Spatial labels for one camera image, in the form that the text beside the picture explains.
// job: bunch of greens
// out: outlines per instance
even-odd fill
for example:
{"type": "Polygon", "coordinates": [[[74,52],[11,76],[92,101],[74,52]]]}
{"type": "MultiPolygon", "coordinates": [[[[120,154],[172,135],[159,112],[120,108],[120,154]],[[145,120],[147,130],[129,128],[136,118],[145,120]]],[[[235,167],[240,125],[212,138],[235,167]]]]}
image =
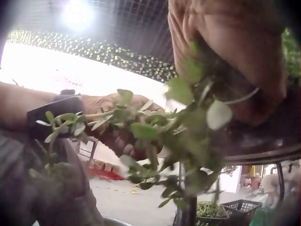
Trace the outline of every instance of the bunch of greens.
{"type": "MultiPolygon", "coordinates": [[[[225,209],[212,202],[198,202],[197,203],[197,218],[227,218],[228,213],[225,209]]],[[[198,220],[196,226],[205,226],[209,223],[198,220]]]]}
{"type": "Polygon", "coordinates": [[[300,46],[288,29],[282,34],[282,51],[289,73],[288,80],[300,85],[300,46]]]}
{"type": "MultiPolygon", "coordinates": [[[[229,107],[220,101],[214,100],[211,87],[214,81],[202,74],[202,67],[193,60],[188,61],[187,77],[179,77],[167,82],[169,89],[165,94],[167,99],[174,99],[187,107],[177,112],[158,113],[148,108],[152,101],[142,108],[130,106],[133,93],[129,90],[118,89],[121,97],[111,110],[100,109],[93,115],[63,114],[54,117],[46,112],[49,122],[37,123],[52,127],[45,142],[50,143],[52,154],[53,142],[59,133],[72,132],[82,141],[86,141],[84,130],[89,127],[96,130],[100,126],[113,129],[125,128],[132,132],[137,139],[135,146],[146,150],[149,164],[140,165],[130,156],[123,155],[120,160],[129,167],[128,179],[143,190],[155,185],[165,186],[162,197],[165,200],[159,205],[164,206],[170,200],[182,208],[185,206],[183,197],[196,196],[206,193],[211,185],[218,179],[223,167],[219,156],[209,151],[209,131],[217,130],[232,118],[229,107]],[[157,146],[154,142],[169,150],[169,155],[159,167],[157,146]],[[167,168],[174,169],[174,164],[182,162],[185,165],[185,188],[178,183],[179,176],[163,175],[161,172],[167,168]]],[[[217,186],[214,202],[217,201],[219,189],[217,186]]]]}

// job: bright light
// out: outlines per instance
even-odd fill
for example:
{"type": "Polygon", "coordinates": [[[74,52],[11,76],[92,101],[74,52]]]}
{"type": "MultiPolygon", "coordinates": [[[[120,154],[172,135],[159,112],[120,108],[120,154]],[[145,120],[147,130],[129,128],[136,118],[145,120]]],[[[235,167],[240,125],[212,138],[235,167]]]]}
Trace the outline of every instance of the bright light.
{"type": "Polygon", "coordinates": [[[74,30],[87,28],[93,19],[92,9],[83,0],[71,0],[65,7],[63,20],[74,30]]]}

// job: black wristband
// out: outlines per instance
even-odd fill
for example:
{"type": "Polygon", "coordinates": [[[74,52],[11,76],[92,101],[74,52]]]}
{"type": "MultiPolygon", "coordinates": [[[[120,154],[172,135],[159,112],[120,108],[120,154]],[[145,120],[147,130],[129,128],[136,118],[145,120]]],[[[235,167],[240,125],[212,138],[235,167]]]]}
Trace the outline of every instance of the black wristband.
{"type": "MultiPolygon", "coordinates": [[[[57,95],[54,102],[27,112],[27,131],[33,139],[45,140],[51,133],[52,128],[38,124],[41,120],[48,122],[45,113],[50,111],[54,117],[65,113],[78,113],[83,111],[82,98],[74,95],[57,95]]],[[[69,138],[71,133],[60,133],[58,138],[69,138]]]]}

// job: black plastic crate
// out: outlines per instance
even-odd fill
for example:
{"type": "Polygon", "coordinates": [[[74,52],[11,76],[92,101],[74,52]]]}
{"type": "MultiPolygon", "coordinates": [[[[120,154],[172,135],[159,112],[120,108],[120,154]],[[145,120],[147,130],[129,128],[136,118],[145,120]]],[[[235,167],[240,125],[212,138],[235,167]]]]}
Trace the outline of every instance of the black plastic crate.
{"type": "Polygon", "coordinates": [[[223,203],[221,206],[225,208],[230,216],[232,214],[250,215],[253,214],[256,209],[261,207],[262,203],[240,199],[233,202],[223,203]]]}
{"type": "MultiPolygon", "coordinates": [[[[175,219],[173,221],[173,226],[175,226],[175,222],[176,222],[176,217],[177,214],[175,215],[175,219]]],[[[223,218],[206,218],[206,217],[197,217],[196,219],[196,223],[198,221],[201,222],[200,226],[220,226],[221,224],[223,224],[227,219],[229,218],[229,214],[227,212],[227,216],[223,217],[223,218]]]]}

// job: concrete floor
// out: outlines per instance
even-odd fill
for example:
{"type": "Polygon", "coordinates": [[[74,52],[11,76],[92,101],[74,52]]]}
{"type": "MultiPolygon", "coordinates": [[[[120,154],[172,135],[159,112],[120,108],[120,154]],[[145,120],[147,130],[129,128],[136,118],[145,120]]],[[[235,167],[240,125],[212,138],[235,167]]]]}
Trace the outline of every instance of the concrete floor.
{"type": "MultiPolygon", "coordinates": [[[[103,216],[115,218],[133,226],[168,226],[172,225],[176,206],[173,202],[162,208],[160,197],[163,187],[141,190],[128,181],[111,181],[92,179],[90,186],[97,199],[97,208],[103,216]]],[[[223,192],[220,203],[246,199],[260,202],[264,196],[251,197],[249,193],[223,192]]],[[[212,199],[212,195],[201,195],[199,200],[212,199]]]]}

